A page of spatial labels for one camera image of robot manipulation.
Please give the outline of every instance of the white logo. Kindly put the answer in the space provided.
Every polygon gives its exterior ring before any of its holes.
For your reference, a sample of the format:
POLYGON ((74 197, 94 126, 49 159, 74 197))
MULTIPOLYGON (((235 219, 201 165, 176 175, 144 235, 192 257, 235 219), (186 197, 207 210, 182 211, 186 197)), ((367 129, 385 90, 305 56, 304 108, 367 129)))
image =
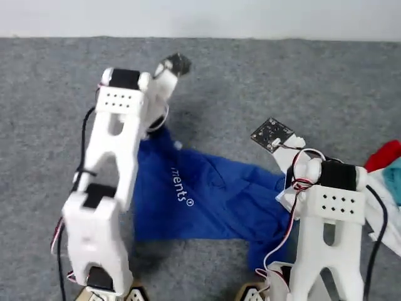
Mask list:
POLYGON ((175 191, 177 193, 178 202, 186 201, 188 207, 193 206, 195 203, 194 200, 187 199, 185 197, 185 195, 187 194, 187 191, 184 190, 184 186, 181 183, 182 181, 181 181, 178 169, 171 167, 171 171, 172 171, 172 175, 173 175, 173 183, 174 183, 175 191))
POLYGON ((188 199, 187 200, 187 206, 191 207, 194 205, 194 200, 193 199, 188 199))

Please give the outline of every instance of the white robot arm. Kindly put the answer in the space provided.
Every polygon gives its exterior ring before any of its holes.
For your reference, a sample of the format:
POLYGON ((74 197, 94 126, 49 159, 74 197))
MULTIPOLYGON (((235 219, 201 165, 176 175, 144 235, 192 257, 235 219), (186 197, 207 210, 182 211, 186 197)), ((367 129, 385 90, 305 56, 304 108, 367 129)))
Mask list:
POLYGON ((161 62, 154 76, 115 68, 103 73, 85 159, 62 210, 75 281, 92 292, 116 299, 126 296, 132 285, 118 217, 130 208, 139 143, 164 123, 167 100, 189 68, 190 61, 178 53, 161 62), (117 120, 123 127, 115 135, 117 120), (117 163, 117 187, 93 183, 110 156, 117 163))
POLYGON ((320 275, 328 268, 333 275, 340 300, 368 300, 372 268, 380 242, 373 247, 365 283, 360 273, 362 227, 365 224, 367 197, 374 197, 383 209, 383 237, 387 210, 380 196, 369 186, 367 171, 358 166, 326 158, 315 149, 306 149, 303 139, 292 131, 266 122, 252 138, 267 146, 280 169, 286 173, 286 187, 276 199, 290 211, 290 222, 282 242, 264 259, 264 269, 256 273, 266 281, 245 285, 236 300, 241 301, 330 301, 331 296, 320 275), (299 219, 298 248, 294 264, 273 262, 269 256, 284 245, 293 220, 299 219), (335 225, 334 241, 328 245, 323 237, 326 224, 335 225))

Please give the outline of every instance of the gray carpet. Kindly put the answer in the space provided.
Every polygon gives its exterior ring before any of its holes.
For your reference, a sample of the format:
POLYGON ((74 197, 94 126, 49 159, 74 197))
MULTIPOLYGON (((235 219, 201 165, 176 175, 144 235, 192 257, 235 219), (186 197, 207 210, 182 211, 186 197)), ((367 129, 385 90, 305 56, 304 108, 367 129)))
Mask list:
MULTIPOLYGON (((310 146, 354 164, 401 138, 400 44, 0 39, 0 300, 60 299, 49 240, 102 71, 153 71, 177 50, 195 64, 171 101, 169 126, 184 145, 278 171, 249 138, 269 116, 310 146)), ((113 184, 115 172, 104 173, 113 184)), ((363 275, 372 245, 364 232, 363 275)), ((247 244, 236 240, 171 241, 139 245, 132 259, 152 300, 226 301, 254 280, 246 252, 247 244)), ((400 274, 400 258, 382 247, 371 300, 398 300, 400 274)), ((77 288, 68 283, 67 292, 72 300, 77 288)))

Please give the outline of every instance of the blue cloth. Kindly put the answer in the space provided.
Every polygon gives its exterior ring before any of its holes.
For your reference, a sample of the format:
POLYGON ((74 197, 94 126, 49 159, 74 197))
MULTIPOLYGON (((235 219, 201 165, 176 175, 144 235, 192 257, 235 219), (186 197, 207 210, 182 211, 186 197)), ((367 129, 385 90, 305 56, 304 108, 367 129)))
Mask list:
POLYGON ((383 170, 384 183, 398 206, 401 206, 401 157, 383 170))
MULTIPOLYGON (((177 150, 167 129, 141 142, 135 190, 137 241, 230 239, 250 242, 250 268, 284 236, 289 214, 275 200, 284 176, 257 166, 177 150)), ((271 260, 284 260, 285 248, 271 260)))

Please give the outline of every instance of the white wall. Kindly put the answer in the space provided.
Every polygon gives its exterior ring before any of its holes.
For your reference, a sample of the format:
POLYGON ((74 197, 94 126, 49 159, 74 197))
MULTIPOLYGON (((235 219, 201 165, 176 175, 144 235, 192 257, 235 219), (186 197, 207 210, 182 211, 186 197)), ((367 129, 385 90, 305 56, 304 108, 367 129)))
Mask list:
POLYGON ((0 0, 0 36, 401 41, 401 0, 0 0))

